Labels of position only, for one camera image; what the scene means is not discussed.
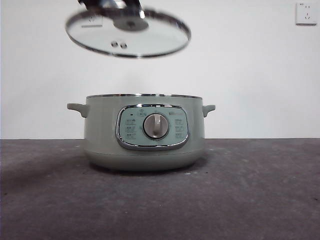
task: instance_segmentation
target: glass lid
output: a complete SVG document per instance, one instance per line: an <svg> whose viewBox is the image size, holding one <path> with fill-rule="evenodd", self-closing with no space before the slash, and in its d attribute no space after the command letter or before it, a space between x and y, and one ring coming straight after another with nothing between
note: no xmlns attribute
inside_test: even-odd
<svg viewBox="0 0 320 240"><path fill-rule="evenodd" d="M70 39L102 54L147 58L175 53L191 39L189 28L164 13L138 8L97 8L66 22Z"/></svg>

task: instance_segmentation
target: logo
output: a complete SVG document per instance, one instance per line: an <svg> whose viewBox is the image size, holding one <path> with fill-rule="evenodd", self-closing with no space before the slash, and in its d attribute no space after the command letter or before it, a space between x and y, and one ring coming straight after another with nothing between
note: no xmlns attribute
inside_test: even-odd
<svg viewBox="0 0 320 240"><path fill-rule="evenodd" d="M183 115L183 113L181 112L181 113L177 113L177 112L174 112L174 111L170 111L169 112L169 115L171 116L171 115Z"/></svg>

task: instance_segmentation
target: control panel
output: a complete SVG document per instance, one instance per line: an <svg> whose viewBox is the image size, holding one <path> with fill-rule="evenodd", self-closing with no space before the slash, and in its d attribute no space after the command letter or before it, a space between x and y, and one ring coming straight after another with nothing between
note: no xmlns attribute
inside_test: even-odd
<svg viewBox="0 0 320 240"><path fill-rule="evenodd" d="M126 106L118 115L116 137L119 144L127 149L176 149L182 147L189 137L187 115L180 106Z"/></svg>

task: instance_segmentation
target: silver knob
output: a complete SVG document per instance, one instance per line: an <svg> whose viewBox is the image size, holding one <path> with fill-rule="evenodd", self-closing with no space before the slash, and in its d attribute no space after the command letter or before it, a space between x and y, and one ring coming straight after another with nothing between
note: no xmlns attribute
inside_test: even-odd
<svg viewBox="0 0 320 240"><path fill-rule="evenodd" d="M160 139L167 134L169 124L164 116L154 113L144 120L143 129L150 138Z"/></svg>

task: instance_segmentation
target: electrical socket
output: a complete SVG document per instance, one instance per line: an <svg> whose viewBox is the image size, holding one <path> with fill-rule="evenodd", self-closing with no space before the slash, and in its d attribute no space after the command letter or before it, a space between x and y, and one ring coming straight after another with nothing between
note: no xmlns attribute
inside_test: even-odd
<svg viewBox="0 0 320 240"><path fill-rule="evenodd" d="M295 12L295 24L316 25L318 5L314 2L297 2Z"/></svg>

